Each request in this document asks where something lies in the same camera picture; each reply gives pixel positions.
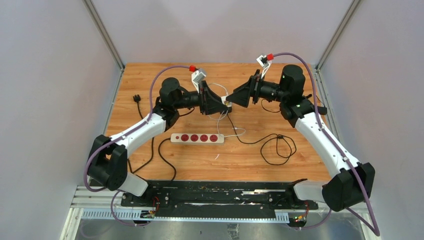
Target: white wall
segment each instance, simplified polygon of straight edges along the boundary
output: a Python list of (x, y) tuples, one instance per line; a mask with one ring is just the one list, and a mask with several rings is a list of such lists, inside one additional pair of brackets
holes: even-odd
[[(130, 62), (255, 62), (293, 52), (316, 64), (352, 0), (94, 0)], [(285, 57), (279, 62), (297, 62)]]
[(384, 240), (424, 233), (424, 2), (364, 0), (322, 73), (346, 147), (376, 169)]
[(0, 6), (0, 239), (58, 239), (119, 70), (82, 1)]

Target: wood surface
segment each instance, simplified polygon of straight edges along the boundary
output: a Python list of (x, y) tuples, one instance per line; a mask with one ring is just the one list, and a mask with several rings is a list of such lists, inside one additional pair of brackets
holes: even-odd
[[(128, 63), (126, 65), (109, 121), (108, 136), (119, 133), (140, 120), (133, 95), (141, 96), (140, 108), (143, 116), (150, 111), (149, 88), (153, 78), (159, 71), (174, 64)], [(221, 84), (230, 93), (245, 83), (259, 67), (257, 63), (197, 63), (196, 66), (206, 71), (208, 84)], [(283, 67), (284, 64), (272, 64), (266, 73), (266, 80), (278, 83)], [(306, 76), (304, 95), (307, 95), (312, 93), (311, 80), (306, 69), (302, 68)], [(191, 83), (191, 72), (188, 69), (174, 68), (164, 72), (158, 78), (153, 87), (153, 99), (159, 96), (161, 82), (168, 77), (177, 78), (180, 85), (188, 91), (195, 90)], [(219, 86), (211, 85), (210, 88), (219, 96), (225, 94), (225, 91)], [(264, 106), (269, 110), (279, 110), (278, 102), (264, 101)], [(179, 110), (180, 115), (187, 112), (187, 109)], [(234, 104), (230, 117), (236, 127), (246, 129), (246, 133), (240, 137), (242, 141), (255, 142), (268, 134), (278, 133), (294, 139), (297, 146), (296, 154), (286, 164), (274, 166), (267, 164), (260, 155), (263, 141), (247, 145), (240, 143), (234, 136), (227, 137), (224, 145), (180, 145), (167, 141), (162, 145), (161, 153), (177, 169), (177, 180), (283, 182), (302, 178), (314, 181), (330, 179), (324, 163), (312, 146), (284, 120), (280, 113), (267, 112), (262, 109), (260, 102), (256, 105), (250, 102), (248, 108)], [(219, 131), (224, 135), (234, 134), (228, 118), (219, 122)], [(213, 134), (216, 132), (217, 122), (200, 114), (199, 108), (196, 108), (190, 115), (180, 117), (170, 130), (155, 138), (154, 158), (137, 175), (145, 179), (156, 180), (172, 178), (173, 169), (158, 155), (159, 143), (163, 139), (169, 138), (172, 133)], [(284, 141), (280, 140), (278, 146), (280, 154), (287, 156), (290, 150)], [(263, 153), (271, 163), (285, 161), (276, 154), (276, 140), (267, 143), (263, 148)], [(132, 168), (138, 168), (150, 156), (151, 141), (149, 140), (130, 156)]]

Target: power strip switch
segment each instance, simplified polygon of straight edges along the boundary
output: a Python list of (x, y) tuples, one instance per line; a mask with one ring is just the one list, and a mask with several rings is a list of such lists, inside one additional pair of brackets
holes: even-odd
[(224, 144), (224, 135), (204, 133), (172, 133), (171, 143), (187, 145), (222, 145)]

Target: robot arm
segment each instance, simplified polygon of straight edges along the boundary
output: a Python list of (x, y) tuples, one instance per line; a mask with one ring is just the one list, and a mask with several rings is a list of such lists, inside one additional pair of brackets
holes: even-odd
[(119, 140), (94, 156), (88, 167), (88, 175), (111, 191), (119, 189), (135, 196), (143, 195), (148, 183), (127, 171), (127, 159), (145, 142), (170, 129), (180, 117), (178, 109), (199, 107), (204, 115), (231, 112), (225, 100), (208, 87), (205, 76), (202, 69), (193, 69), (191, 81), (196, 91), (187, 91), (174, 77), (165, 79), (150, 118), (149, 114), (130, 128), (110, 137), (96, 137), (90, 156), (111, 141)]
[[(264, 63), (262, 61), (264, 56), (258, 59), (258, 62)], [(261, 66), (264, 69), (269, 67), (262, 64)], [(335, 144), (343, 150), (352, 166), (359, 173), (368, 196), (371, 194), (375, 170), (370, 163), (360, 163), (329, 130), (326, 130), (326, 132), (335, 143), (331, 142), (323, 133), (323, 128), (326, 128), (324, 121), (319, 116), (318, 119), (322, 124), (322, 127), (320, 127), (315, 115), (314, 105), (308, 100), (308, 96), (303, 95), (305, 76), (302, 69), (297, 65), (286, 65), (282, 70), (279, 83), (265, 81), (264, 76), (264, 74), (260, 74), (258, 69), (246, 83), (236, 88), (226, 100), (245, 108), (249, 106), (250, 98), (252, 98), (254, 104), (260, 98), (269, 102), (280, 102), (281, 115), (310, 142), (332, 177), (328, 183), (312, 182), (307, 179), (293, 182), (286, 191), (291, 198), (290, 202), (293, 205), (302, 204), (305, 200), (322, 202), (336, 212), (363, 202), (364, 196), (352, 169), (345, 162), (345, 157), (336, 149)], [(318, 113), (325, 115), (327, 109), (319, 106)]]

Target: red connector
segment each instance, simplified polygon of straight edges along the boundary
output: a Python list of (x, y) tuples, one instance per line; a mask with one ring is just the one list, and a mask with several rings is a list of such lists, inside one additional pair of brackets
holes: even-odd
[(266, 59), (268, 59), (268, 61), (271, 61), (274, 59), (274, 55), (272, 53), (266, 55)]
[(197, 70), (196, 66), (190, 65), (190, 68), (188, 69), (190, 72), (195, 72)]

